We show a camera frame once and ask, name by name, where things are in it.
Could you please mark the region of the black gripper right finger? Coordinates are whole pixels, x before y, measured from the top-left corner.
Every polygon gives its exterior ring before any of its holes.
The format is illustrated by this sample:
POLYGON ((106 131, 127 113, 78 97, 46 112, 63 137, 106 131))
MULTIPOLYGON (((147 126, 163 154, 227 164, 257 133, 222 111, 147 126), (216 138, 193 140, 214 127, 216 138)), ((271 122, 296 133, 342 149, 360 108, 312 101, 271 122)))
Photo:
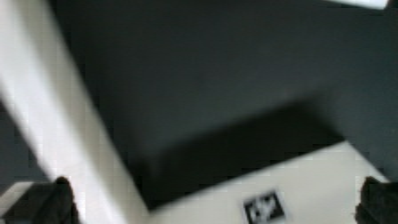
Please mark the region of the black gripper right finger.
POLYGON ((398 182, 383 183, 367 177, 355 206, 357 224, 398 224, 398 182))

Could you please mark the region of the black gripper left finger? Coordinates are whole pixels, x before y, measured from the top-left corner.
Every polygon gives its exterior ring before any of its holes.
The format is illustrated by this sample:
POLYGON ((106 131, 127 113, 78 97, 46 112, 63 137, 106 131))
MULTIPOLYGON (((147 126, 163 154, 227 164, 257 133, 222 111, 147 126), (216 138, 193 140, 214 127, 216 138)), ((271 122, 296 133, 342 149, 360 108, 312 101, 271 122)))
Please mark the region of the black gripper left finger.
POLYGON ((0 194, 0 224, 79 224, 69 180, 15 182, 0 194))

